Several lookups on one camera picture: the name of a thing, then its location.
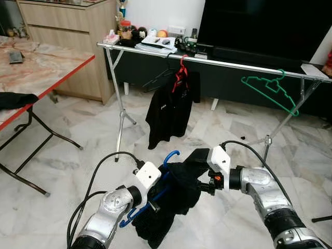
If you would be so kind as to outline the plain black garment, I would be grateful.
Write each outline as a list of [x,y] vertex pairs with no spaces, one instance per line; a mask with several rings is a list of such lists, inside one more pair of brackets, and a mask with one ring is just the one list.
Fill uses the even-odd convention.
[[208,171],[206,159],[209,151],[209,148],[197,148],[181,163],[168,163],[168,169],[159,166],[163,178],[157,182],[156,189],[150,190],[149,200],[164,187],[170,186],[171,189],[158,200],[159,213],[147,209],[131,223],[138,237],[146,240],[150,249],[158,249],[176,215],[187,214],[199,201],[199,177]]

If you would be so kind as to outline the blue plastic hanger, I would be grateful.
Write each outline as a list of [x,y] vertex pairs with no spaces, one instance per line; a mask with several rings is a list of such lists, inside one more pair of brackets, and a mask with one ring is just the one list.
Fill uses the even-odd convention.
[[[168,161],[169,159],[171,159],[172,156],[180,156],[180,151],[178,150],[175,150],[175,151],[172,151],[170,152],[163,160],[163,163],[162,163],[162,168],[164,169],[168,169]],[[152,197],[151,200],[153,199],[157,199],[159,200],[163,195],[164,193],[166,193],[168,190],[170,190],[171,187],[170,186],[166,186],[164,187],[164,189],[159,192],[159,194],[156,194],[156,196]],[[148,204],[148,202],[145,204],[145,205],[142,205],[142,206],[137,206],[137,207],[133,207],[129,212],[128,214],[126,215],[126,218],[123,218],[120,222],[119,222],[119,228],[124,228],[126,227],[127,225],[130,225],[137,216],[139,216],[140,214],[142,213],[145,213],[145,211],[147,209],[152,209],[151,206]]]

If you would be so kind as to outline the green plastic hanger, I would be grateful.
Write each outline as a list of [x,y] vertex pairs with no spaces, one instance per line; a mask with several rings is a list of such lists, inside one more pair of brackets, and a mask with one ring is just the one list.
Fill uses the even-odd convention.
[[[263,77],[257,77],[257,76],[245,76],[240,78],[241,83],[243,83],[246,86],[249,86],[252,90],[258,92],[260,95],[262,95],[264,98],[267,98],[270,100],[273,104],[280,107],[280,109],[285,110],[287,113],[292,114],[293,116],[299,116],[299,111],[297,110],[297,105],[294,102],[294,100],[288,95],[288,93],[285,91],[285,89],[280,85],[280,80],[283,80],[285,78],[285,71],[283,69],[279,69],[281,72],[281,76],[274,78],[272,80],[269,80],[268,78]],[[270,92],[273,93],[283,93],[285,98],[290,102],[292,107],[285,107],[277,100],[273,99],[263,91],[259,90],[258,88],[252,86],[249,81],[256,80],[256,81],[262,81],[264,83],[264,88],[270,90]]]

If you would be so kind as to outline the red plastic hanger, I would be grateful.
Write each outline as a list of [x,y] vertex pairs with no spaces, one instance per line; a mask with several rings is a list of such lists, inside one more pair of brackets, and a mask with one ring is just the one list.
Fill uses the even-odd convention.
[[188,72],[188,69],[187,67],[185,66],[184,64],[184,58],[185,57],[188,57],[187,54],[183,55],[181,58],[180,58],[180,61],[179,61],[179,69],[178,71],[176,71],[176,81],[174,82],[173,84],[173,88],[171,90],[171,93],[175,93],[176,89],[181,85],[181,83],[185,80],[187,80],[187,78],[189,78],[189,72]]

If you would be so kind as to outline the silver metal clothes rack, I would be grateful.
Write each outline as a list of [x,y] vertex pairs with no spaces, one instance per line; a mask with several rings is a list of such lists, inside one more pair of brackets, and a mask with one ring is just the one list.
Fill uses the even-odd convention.
[[[115,68],[118,66],[124,52],[133,52],[133,53],[137,53],[137,54],[145,54],[145,55],[161,57],[161,58],[166,57],[166,55],[159,54],[156,52],[139,50],[137,48],[121,47],[118,45],[107,45],[107,44],[103,44],[103,43],[97,43],[96,45],[98,47],[103,48],[106,52],[107,63],[109,65],[110,74],[112,76],[112,82],[113,82],[113,86],[115,88],[116,98],[118,98],[120,119],[119,119],[119,134],[118,134],[118,139],[117,139],[116,151],[119,151],[119,145],[121,144],[121,139],[122,139],[122,129],[123,129],[124,119],[128,119],[134,125],[136,124],[136,121],[131,119],[131,117],[128,115],[125,107],[123,106],[122,98],[119,95],[118,81],[116,78]],[[169,59],[180,60],[180,58],[182,56],[183,55],[172,54],[169,57]],[[252,71],[254,73],[273,74],[273,75],[278,75],[278,77],[281,76],[281,72],[278,70],[243,65],[243,64],[235,64],[235,63],[230,63],[230,62],[222,62],[222,61],[218,61],[218,60],[208,60],[208,59],[200,59],[200,58],[195,58],[195,57],[185,57],[184,61],[190,61],[190,62],[200,63],[200,64],[207,64],[207,65],[212,65],[212,66],[220,66],[223,68],[234,68],[237,70]],[[285,72],[285,77],[286,76],[299,78],[299,80],[300,80],[300,100],[296,104],[298,111],[301,108],[301,106],[303,106],[303,104],[306,102],[306,100],[313,94],[313,92],[315,92],[316,88],[318,88],[322,83],[324,83],[324,82],[329,83],[329,84],[332,83],[332,79],[326,80],[325,78],[320,78],[320,77],[316,77],[316,76],[308,76],[306,74]],[[264,159],[267,159],[270,146],[273,143],[273,138],[275,138],[275,136],[278,135],[278,133],[280,133],[283,126],[285,126],[292,117],[293,117],[292,114],[288,114],[284,119],[282,119],[279,126],[277,126],[277,128],[275,128],[272,131],[272,133],[265,135],[264,138],[262,138],[262,139],[258,139],[258,140],[249,142],[249,145],[263,143],[264,144]]]

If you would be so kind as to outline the black soundbar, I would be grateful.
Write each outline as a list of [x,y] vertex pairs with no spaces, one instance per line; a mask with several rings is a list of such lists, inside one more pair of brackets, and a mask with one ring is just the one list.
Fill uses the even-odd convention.
[[213,60],[258,66],[274,70],[284,70],[289,73],[304,74],[300,60],[285,59],[265,54],[234,50],[231,48],[213,47],[208,52]]

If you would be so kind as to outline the white paper sheet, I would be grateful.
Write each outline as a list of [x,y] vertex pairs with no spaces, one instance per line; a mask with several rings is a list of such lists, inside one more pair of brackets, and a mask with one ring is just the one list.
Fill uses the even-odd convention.
[[313,64],[303,63],[303,64],[301,64],[300,68],[308,76],[316,76],[316,77],[320,77],[320,78],[325,78],[326,80],[330,80],[330,77],[327,76],[327,74],[320,71],[320,69],[318,69]]

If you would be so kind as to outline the white paper stack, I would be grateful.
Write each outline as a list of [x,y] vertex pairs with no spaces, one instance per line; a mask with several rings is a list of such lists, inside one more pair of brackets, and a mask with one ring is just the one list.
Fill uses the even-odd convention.
[[[162,45],[162,39],[170,40],[169,45]],[[177,53],[178,49],[175,47],[175,38],[174,37],[166,37],[159,38],[156,36],[147,36],[142,42],[135,45],[134,48],[144,51],[156,52],[159,54],[167,55],[168,53]]]

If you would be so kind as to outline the black red round toy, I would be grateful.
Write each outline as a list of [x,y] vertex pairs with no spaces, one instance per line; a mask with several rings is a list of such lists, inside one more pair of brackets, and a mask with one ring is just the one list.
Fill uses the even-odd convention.
[[131,26],[131,40],[134,43],[140,43],[146,38],[148,30],[145,27]]

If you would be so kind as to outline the pink tissue box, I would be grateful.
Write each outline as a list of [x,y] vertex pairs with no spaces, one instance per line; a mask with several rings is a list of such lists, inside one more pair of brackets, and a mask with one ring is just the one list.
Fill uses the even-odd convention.
[[107,45],[116,45],[120,39],[121,36],[118,35],[115,30],[110,30],[109,34],[103,38],[102,43]]

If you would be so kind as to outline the black folded cloth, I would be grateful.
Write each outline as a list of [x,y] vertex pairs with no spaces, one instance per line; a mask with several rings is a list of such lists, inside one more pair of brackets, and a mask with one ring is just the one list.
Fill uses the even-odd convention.
[[33,93],[0,92],[0,110],[20,109],[38,100]]

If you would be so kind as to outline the marble table with red edge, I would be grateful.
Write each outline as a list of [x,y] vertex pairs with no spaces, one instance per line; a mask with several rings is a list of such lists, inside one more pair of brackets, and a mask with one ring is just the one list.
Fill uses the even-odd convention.
[[[23,54],[23,63],[9,64],[8,52],[12,50]],[[0,36],[0,92],[33,93],[40,100],[56,102],[55,88],[93,59],[95,55],[90,52]]]

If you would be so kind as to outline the blue gold trophy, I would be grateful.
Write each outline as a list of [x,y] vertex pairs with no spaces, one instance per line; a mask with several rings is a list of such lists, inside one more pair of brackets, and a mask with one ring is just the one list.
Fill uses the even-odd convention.
[[126,11],[126,2],[128,0],[118,0],[118,11],[121,14],[121,17],[123,19],[126,18],[127,16],[127,11]]

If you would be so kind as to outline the dark metal table leg frame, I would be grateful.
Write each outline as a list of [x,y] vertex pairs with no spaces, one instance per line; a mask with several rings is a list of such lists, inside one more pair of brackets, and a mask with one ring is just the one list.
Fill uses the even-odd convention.
[[35,114],[32,106],[26,107],[25,112],[28,114],[27,123],[19,124],[18,126],[16,126],[16,128],[14,128],[14,135],[10,136],[10,138],[8,140],[6,140],[4,143],[2,143],[2,145],[0,145],[0,151],[3,151],[3,149],[5,149],[5,147],[7,147],[7,145],[9,145],[11,142],[13,142],[19,135],[21,135],[21,133],[23,133],[23,131],[26,130],[31,125],[33,120],[36,120],[36,122],[42,128],[44,128],[45,130],[48,131],[48,136],[40,143],[40,145],[38,147],[36,147],[31,152],[31,154],[29,154],[29,156],[26,159],[24,159],[23,163],[21,163],[17,169],[10,170],[6,166],[4,166],[4,164],[0,163],[0,170],[2,170],[2,172],[4,172],[4,173],[7,173],[7,175],[9,175],[9,176],[12,176],[12,178],[23,183],[24,185],[27,185],[27,186],[31,187],[32,189],[35,189],[40,194],[42,194],[46,197],[49,197],[50,193],[47,190],[43,190],[43,188],[41,188],[40,186],[36,185],[35,183],[32,183],[31,181],[24,178],[23,176],[20,176],[19,173],[25,168],[27,163],[29,161],[31,161],[31,159],[33,159],[33,157],[35,157],[36,154],[38,154],[38,152],[40,152],[40,150],[43,147],[45,147],[45,145],[47,145],[48,142],[50,142],[50,140],[52,140],[53,137],[58,137],[59,139],[62,139],[65,142],[71,143],[76,148],[80,149],[80,151],[83,151],[84,147],[81,146],[80,144],[78,144],[77,142],[75,142],[74,140],[72,140],[62,134],[59,134],[58,132],[56,132],[52,128],[50,128],[47,124],[45,124],[42,121],[42,119],[40,119],[40,117],[38,117],[37,114]]

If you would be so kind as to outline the white wall socket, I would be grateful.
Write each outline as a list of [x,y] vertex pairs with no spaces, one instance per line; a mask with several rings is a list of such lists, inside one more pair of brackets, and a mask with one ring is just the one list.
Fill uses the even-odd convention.
[[168,36],[186,36],[186,28],[182,26],[168,26]]

